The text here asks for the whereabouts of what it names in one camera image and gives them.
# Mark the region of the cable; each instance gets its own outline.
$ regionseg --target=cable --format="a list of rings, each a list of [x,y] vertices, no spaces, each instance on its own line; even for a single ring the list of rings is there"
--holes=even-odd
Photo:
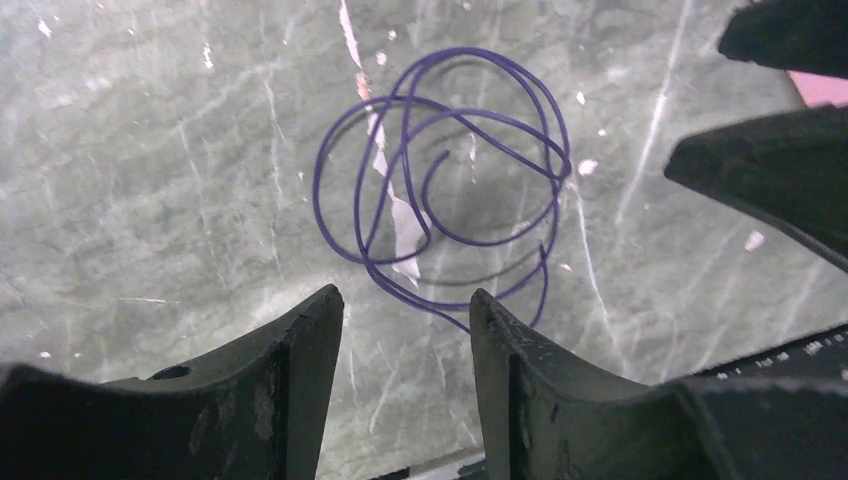
[[[472,56],[488,61],[489,63],[492,63],[493,65],[503,69],[513,79],[515,79],[515,81],[517,81],[519,85],[521,85],[521,87],[524,89],[531,102],[533,103],[536,109],[536,113],[539,115],[541,131],[519,120],[510,118],[500,113],[477,108],[450,108],[436,101],[419,97],[416,95],[416,88],[418,87],[418,84],[421,79],[428,71],[430,71],[433,67],[442,62],[459,56]],[[408,79],[409,87],[405,93],[402,93],[403,87],[407,83]],[[545,100],[547,100],[549,106],[553,111],[554,117],[556,119],[556,127],[558,128],[559,134],[562,137],[562,141],[559,144],[550,138],[548,119],[545,115],[545,111],[542,106],[542,103],[540,102],[539,96],[537,95],[537,92],[533,89],[533,86],[535,86],[536,89],[538,89],[538,91],[542,93],[542,96],[545,98]],[[388,157],[388,168],[386,170],[386,175],[382,181],[381,193],[377,201],[374,221],[372,222],[371,229],[370,231],[368,231],[367,235],[363,235],[361,221],[361,204],[365,174],[368,170],[371,153],[374,150],[374,145],[377,139],[377,133],[383,124],[386,114],[388,113],[390,108],[399,105],[403,108],[402,120],[399,125],[399,146],[391,154],[391,156]],[[410,125],[410,115],[413,107],[416,106],[423,106],[428,109],[435,110],[436,113],[430,115],[429,117],[425,118],[417,124]],[[353,224],[358,253],[354,253],[342,247],[330,234],[330,231],[328,230],[327,225],[324,221],[324,217],[321,213],[320,186],[321,177],[323,175],[326,162],[329,159],[330,147],[333,143],[333,140],[335,140],[336,137],[339,135],[339,132],[346,125],[346,122],[348,122],[355,115],[360,114],[362,112],[369,112],[376,118],[373,119],[373,125],[371,125],[369,132],[368,143],[366,144],[365,151],[362,154],[362,161],[359,165],[359,172],[356,177],[356,188],[354,190],[353,197]],[[498,123],[515,127],[534,137],[536,140],[542,142],[545,147],[543,150],[544,168],[536,165],[524,156],[520,155],[519,153],[510,149],[503,143],[499,142],[491,135],[487,134],[485,131],[483,131],[478,126],[474,125],[471,121],[469,121],[468,117],[487,118]],[[444,223],[439,220],[438,216],[433,211],[428,195],[430,191],[430,185],[433,181],[433,177],[435,176],[436,171],[450,155],[450,152],[447,150],[445,150],[438,157],[436,157],[435,161],[432,163],[432,165],[430,165],[429,169],[427,170],[424,176],[424,181],[421,185],[420,199],[416,197],[416,191],[412,181],[412,172],[409,159],[409,144],[428,127],[431,127],[438,122],[448,119],[453,119],[460,122],[462,125],[468,128],[468,130],[479,136],[481,139],[483,139],[496,149],[514,158],[515,160],[518,160],[527,168],[530,168],[531,170],[548,179],[551,188],[551,202],[548,204],[545,210],[533,221],[531,221],[526,227],[522,228],[518,232],[511,234],[507,238],[488,242],[465,238],[454,232],[451,232],[447,228],[447,226],[445,226]],[[559,171],[554,170],[554,166],[552,165],[551,161],[551,152],[553,152],[557,157],[560,158],[560,160],[562,160],[562,167]],[[571,163],[569,160],[569,155],[570,145],[568,141],[568,131],[565,126],[565,120],[563,119],[562,112],[556,104],[556,100],[554,99],[553,94],[551,94],[551,92],[545,87],[541,80],[536,78],[533,74],[527,71],[527,69],[510,60],[509,58],[506,58],[503,55],[491,52],[489,50],[475,47],[456,47],[440,50],[431,53],[418,60],[417,62],[413,63],[406,71],[403,72],[397,82],[395,82],[391,92],[388,95],[374,97],[354,105],[353,107],[349,108],[345,113],[343,113],[341,117],[336,120],[333,126],[330,127],[330,130],[327,132],[326,136],[324,137],[324,140],[321,142],[321,147],[318,150],[317,161],[315,163],[315,172],[312,184],[312,205],[315,212],[315,220],[327,244],[342,258],[360,265],[364,265],[366,271],[368,272],[368,275],[380,288],[382,288],[398,300],[402,301],[403,303],[419,310],[437,315],[449,321],[464,332],[469,333],[470,331],[468,327],[463,325],[454,317],[445,313],[450,311],[468,309],[468,303],[444,303],[425,299],[389,278],[381,271],[380,267],[402,262],[413,257],[417,257],[422,252],[424,252],[430,245],[433,236],[432,231],[430,230],[430,226],[428,225],[429,222],[432,223],[432,226],[435,227],[436,230],[458,243],[474,247],[491,248],[506,245],[510,242],[518,240],[519,238],[523,237],[524,235],[527,235],[530,231],[535,229],[549,215],[552,215],[553,220],[551,222],[550,233],[547,236],[546,241],[540,242],[539,245],[539,262],[529,273],[524,275],[512,286],[495,295],[495,298],[497,299],[504,299],[509,295],[512,295],[518,290],[524,288],[531,281],[531,279],[533,279],[533,277],[535,277],[541,271],[543,277],[542,293],[540,296],[539,306],[536,310],[536,314],[530,323],[530,326],[534,327],[541,318],[542,310],[544,309],[545,305],[545,299],[548,293],[549,271],[547,259],[551,251],[553,250],[557,240],[557,226],[559,225],[560,215],[559,195],[565,183],[565,179],[571,173]],[[412,211],[415,214],[415,218],[417,219],[418,224],[424,231],[424,242],[417,249],[415,249],[415,251],[407,255],[388,259],[374,259],[369,255],[369,250],[371,249],[374,237],[376,236],[377,231],[380,227],[380,220],[383,216],[383,209],[385,208],[387,197],[389,197],[389,192],[391,188],[390,182],[398,164],[400,164],[401,169],[403,171],[404,185],[406,188],[407,196],[409,198],[409,204],[412,207]]]

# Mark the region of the marble floor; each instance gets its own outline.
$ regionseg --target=marble floor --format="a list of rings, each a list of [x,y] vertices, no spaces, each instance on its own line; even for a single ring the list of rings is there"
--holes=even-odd
[[[561,199],[544,334],[655,383],[842,321],[844,274],[662,177],[682,136],[801,106],[785,74],[715,52],[743,1],[3,2],[0,360],[97,382],[145,376],[335,283],[346,326],[319,478],[366,479],[479,446],[468,336],[337,257],[311,204],[318,145],[359,100],[357,77],[385,93],[414,60],[457,45],[525,65],[568,121],[582,173]],[[475,62],[422,90],[529,114],[514,83]],[[456,152],[437,182],[441,218],[494,235],[537,213],[538,176],[486,144],[469,159],[471,137],[452,128],[416,157]],[[334,151],[322,197],[350,248],[366,131],[355,125]],[[380,177],[368,178],[373,199]],[[377,245],[391,253],[385,230]],[[417,291],[498,291],[509,274],[455,284],[533,248],[435,242]],[[507,306],[531,317],[539,287]]]

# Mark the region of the white speck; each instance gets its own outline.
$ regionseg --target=white speck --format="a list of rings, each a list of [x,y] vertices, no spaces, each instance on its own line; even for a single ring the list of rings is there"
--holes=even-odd
[[[215,65],[212,63],[212,49],[208,42],[203,44],[203,64],[206,65],[206,68],[212,68]]]
[[[823,347],[824,345],[822,345],[821,342],[810,342],[807,344],[807,346],[804,347],[804,351],[807,352],[807,355],[812,357],[813,355],[819,353],[819,350],[821,350]]]
[[[577,173],[580,176],[585,177],[587,175],[591,175],[595,169],[598,168],[598,162],[595,160],[583,160],[580,162],[580,165],[577,166]]]
[[[745,250],[753,252],[754,250],[762,247],[765,241],[766,237],[764,237],[762,233],[754,230],[750,235],[748,235],[748,240],[745,240]]]
[[[38,19],[38,30],[44,34],[45,37],[50,38],[53,36],[53,30],[50,30],[50,27],[44,23],[44,20]]]
[[[614,82],[618,79],[624,78],[627,76],[627,72],[629,69],[622,67],[612,67],[607,70],[607,80]]]
[[[477,161],[477,135],[473,133],[468,134],[471,137],[471,148],[468,150],[468,159],[471,160],[471,169],[473,170],[475,165],[474,162]]]
[[[85,86],[92,92],[97,92],[112,86],[112,82],[108,78],[96,77],[89,78],[85,81]]]

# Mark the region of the purple wire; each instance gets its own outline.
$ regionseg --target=purple wire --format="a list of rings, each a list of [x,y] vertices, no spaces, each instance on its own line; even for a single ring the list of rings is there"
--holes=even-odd
[[[541,131],[519,120],[507,117],[500,113],[476,108],[454,109],[447,107],[441,103],[435,102],[433,100],[419,97],[415,94],[418,83],[429,70],[431,70],[439,63],[442,63],[446,60],[450,60],[458,56],[473,56],[480,58],[482,60],[494,64],[497,67],[500,67],[510,76],[512,76],[512,78],[515,79],[518,84],[524,89],[528,97],[530,97],[530,100],[536,109],[536,113],[539,116]],[[407,79],[409,77],[412,78],[406,93],[400,93],[405,84],[407,83]],[[544,108],[542,106],[542,103],[540,102],[536,90],[533,89],[534,86],[536,87],[536,89],[538,89],[539,92],[542,93],[542,96],[545,98],[545,100],[547,100],[549,106],[553,111],[557,123],[556,126],[558,127],[560,136],[562,137],[561,143],[557,143],[556,141],[550,138],[547,115],[545,114]],[[383,178],[382,181],[380,191],[381,193],[377,201],[374,220],[367,235],[363,235],[364,232],[362,229],[361,200],[362,190],[365,183],[365,174],[368,170],[371,154],[376,143],[377,132],[380,126],[382,126],[383,120],[385,119],[385,116],[388,113],[389,109],[398,105],[401,105],[403,108],[403,116],[402,121],[400,123],[399,147],[394,151],[394,153],[392,153],[391,156],[388,157],[388,168],[386,170],[385,178]],[[413,107],[415,106],[423,106],[430,110],[435,110],[436,113],[430,115],[429,117],[425,118],[417,124],[410,125],[410,115]],[[346,125],[346,123],[351,118],[362,112],[369,112],[376,115],[376,120],[374,121],[373,126],[371,127],[371,131],[369,132],[368,143],[366,144],[365,151],[362,154],[362,161],[359,164],[359,171],[356,177],[356,187],[354,190],[353,197],[353,225],[358,253],[353,253],[342,247],[330,234],[330,231],[327,228],[326,222],[324,221],[324,217],[321,213],[320,187],[321,176],[324,172],[326,161],[329,158],[330,145],[332,141],[338,136],[339,131]],[[536,140],[542,142],[545,147],[543,150],[544,166],[540,167],[536,165],[534,162],[530,161],[526,157],[522,156],[521,154],[507,147],[503,143],[499,142],[497,139],[493,138],[491,135],[487,134],[485,131],[483,131],[478,126],[474,125],[471,121],[469,121],[468,117],[487,118],[498,123],[515,127],[534,137]],[[454,232],[451,232],[447,228],[447,226],[445,226],[445,224],[439,220],[438,216],[433,211],[429,200],[430,185],[432,184],[433,177],[435,176],[438,168],[450,155],[450,152],[447,150],[445,150],[438,157],[436,157],[436,160],[433,162],[432,165],[430,165],[429,169],[427,170],[427,173],[424,176],[424,181],[421,186],[420,200],[416,196],[415,186],[412,181],[412,171],[409,160],[409,144],[427,128],[432,127],[436,123],[449,119],[458,121],[463,126],[468,128],[472,133],[479,136],[482,140],[486,141],[487,143],[500,150],[504,154],[518,160],[525,167],[533,170],[534,172],[548,179],[550,183],[552,200],[545,208],[545,210],[539,216],[534,218],[533,221],[531,221],[525,228],[522,228],[520,231],[511,234],[507,238],[488,242],[465,238]],[[551,160],[551,152],[553,152],[562,161],[562,166],[559,171],[554,170],[554,166]],[[565,126],[565,120],[563,119],[562,112],[556,104],[556,100],[554,99],[553,94],[551,94],[551,92],[545,87],[541,80],[536,78],[533,74],[531,74],[529,71],[527,71],[527,69],[525,69],[521,65],[504,57],[503,55],[491,52],[489,50],[484,50],[475,47],[457,47],[440,50],[425,56],[424,58],[412,64],[408,69],[406,69],[406,71],[403,72],[397,82],[395,82],[394,86],[392,87],[392,91],[388,95],[375,97],[354,105],[353,107],[349,108],[345,113],[343,113],[341,117],[336,120],[333,126],[330,127],[330,130],[327,132],[326,136],[324,137],[324,140],[321,142],[321,147],[318,150],[318,158],[315,163],[315,175],[313,177],[312,183],[312,205],[315,212],[315,220],[318,223],[318,228],[320,229],[321,234],[324,236],[324,239],[327,241],[327,244],[330,246],[330,248],[332,248],[342,258],[354,263],[358,263],[360,265],[364,265],[365,270],[368,272],[368,275],[380,288],[382,288],[401,302],[419,310],[432,313],[436,316],[444,318],[445,320],[449,321],[464,332],[469,333],[468,327],[466,327],[465,325],[457,321],[455,318],[445,313],[447,311],[467,309],[469,308],[468,303],[444,303],[425,299],[389,278],[380,270],[380,267],[402,262],[413,257],[417,257],[427,249],[433,238],[430,226],[427,224],[427,219],[432,222],[432,225],[436,228],[436,230],[458,243],[474,247],[492,248],[506,245],[510,242],[518,240],[519,238],[523,237],[524,235],[527,235],[530,231],[538,227],[539,224],[542,223],[549,215],[552,215],[553,219],[551,222],[550,233],[548,234],[546,241],[541,242],[539,245],[539,262],[535,265],[533,269],[531,269],[529,273],[522,276],[521,279],[516,281],[512,286],[504,289],[503,291],[495,295],[495,298],[497,299],[504,299],[509,295],[512,295],[518,290],[524,288],[533,279],[533,277],[535,277],[541,271],[543,280],[542,293],[539,299],[539,306],[536,309],[536,314],[530,323],[531,327],[535,327],[535,325],[539,322],[539,319],[542,316],[542,311],[545,305],[545,299],[547,298],[548,294],[550,279],[547,259],[548,255],[550,255],[550,252],[553,250],[557,240],[557,226],[559,225],[560,216],[560,207],[558,201],[560,191],[562,190],[562,187],[565,183],[565,179],[568,177],[569,174],[571,174],[571,162],[569,159],[569,155],[570,145],[568,141],[568,131]],[[398,164],[400,164],[401,169],[403,171],[404,186],[406,188],[407,197],[409,199],[409,205],[410,207],[412,207],[412,211],[415,214],[415,218],[418,220],[418,224],[424,231],[424,241],[422,242],[420,247],[415,249],[415,251],[401,257],[388,259],[371,258],[371,256],[369,255],[369,250],[371,249],[371,245],[374,242],[374,238],[380,227],[380,221],[383,216],[383,210],[388,199],[389,183],[391,182],[392,176]]]

